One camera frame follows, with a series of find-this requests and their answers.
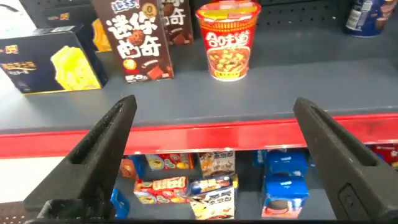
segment blue box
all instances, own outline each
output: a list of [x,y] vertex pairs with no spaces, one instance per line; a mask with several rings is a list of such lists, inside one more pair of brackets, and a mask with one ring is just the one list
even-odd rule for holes
[[299,149],[291,151],[273,150],[267,153],[266,176],[288,175],[305,177],[308,171],[308,163],[303,151]]
[[261,217],[297,218],[309,195],[303,177],[267,177],[263,183]]

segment canned drink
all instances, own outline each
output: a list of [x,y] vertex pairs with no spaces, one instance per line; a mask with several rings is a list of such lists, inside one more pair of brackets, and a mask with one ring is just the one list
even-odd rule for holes
[[213,2],[197,10],[212,77],[231,82],[247,74],[260,11],[249,0]]
[[374,37],[383,31],[398,0],[356,0],[346,30],[356,37]]

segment instant noodle cup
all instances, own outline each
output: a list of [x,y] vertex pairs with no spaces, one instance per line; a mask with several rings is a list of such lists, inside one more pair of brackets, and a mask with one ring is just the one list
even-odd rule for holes
[[258,3],[242,0],[213,2],[197,10],[211,76],[231,82],[247,74],[260,11]]

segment brown snack box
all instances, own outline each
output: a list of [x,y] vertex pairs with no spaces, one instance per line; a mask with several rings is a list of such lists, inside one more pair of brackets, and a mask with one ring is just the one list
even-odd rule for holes
[[128,83],[173,78],[161,0],[93,0]]
[[192,20],[189,0],[162,0],[170,45],[193,42]]

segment cup noodle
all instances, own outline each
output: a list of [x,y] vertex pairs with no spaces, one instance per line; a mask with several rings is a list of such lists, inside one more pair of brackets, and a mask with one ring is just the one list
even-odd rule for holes
[[161,0],[94,0],[128,83],[173,78]]
[[197,10],[211,76],[231,82],[247,74],[260,11],[251,1],[213,2]]

